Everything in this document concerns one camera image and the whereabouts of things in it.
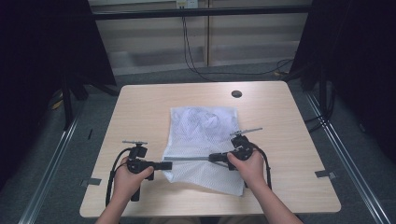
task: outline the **table surface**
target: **table surface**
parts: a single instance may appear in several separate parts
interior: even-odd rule
[[[232,97],[241,91],[242,97]],[[80,207],[83,217],[99,217],[105,209],[108,175],[122,140],[148,142],[145,160],[161,161],[170,128],[170,108],[179,106],[232,106],[241,130],[265,151],[271,165],[274,193],[296,214],[334,213],[341,204],[286,83],[223,82],[124,86],[108,125],[92,178]],[[143,181],[139,202],[130,202],[124,217],[236,216],[262,214],[249,189],[242,197],[187,183],[169,183],[162,171]]]

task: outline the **human hand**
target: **human hand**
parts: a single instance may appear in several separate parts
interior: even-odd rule
[[[230,163],[236,167],[239,174],[242,176],[242,179],[245,180],[250,188],[253,187],[255,183],[260,183],[260,185],[262,182],[265,183],[262,154],[256,149],[253,150],[250,158],[246,161],[238,160],[231,152],[227,153],[227,158]]]
[[[113,198],[131,199],[132,195],[140,188],[142,181],[154,172],[154,167],[150,166],[139,174],[131,173],[126,166],[128,157],[122,159],[123,164],[116,172],[114,177]]]

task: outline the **round hole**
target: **round hole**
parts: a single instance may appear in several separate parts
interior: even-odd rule
[[[232,91],[231,96],[233,96],[235,98],[239,98],[242,96],[242,92],[241,91]]]

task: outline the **human arm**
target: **human arm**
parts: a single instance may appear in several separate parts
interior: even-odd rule
[[[227,157],[259,201],[269,223],[302,223],[267,186],[263,175],[263,158],[259,151],[254,150],[246,161],[238,160],[232,153],[228,153]]]
[[[127,160],[128,157],[125,157],[120,164],[124,164]],[[150,166],[139,174],[133,174],[129,172],[126,164],[122,165],[114,177],[114,192],[110,203],[96,220],[96,223],[119,223],[122,212],[131,197],[140,188],[142,181],[152,172],[154,172],[154,168]]]

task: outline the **white cloth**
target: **white cloth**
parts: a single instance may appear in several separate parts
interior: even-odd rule
[[[171,109],[168,145],[163,157],[208,157],[233,150],[230,133],[238,131],[236,109],[232,107],[178,107]],[[209,161],[173,161],[163,171],[169,182],[187,182],[241,196],[244,181],[237,171]]]

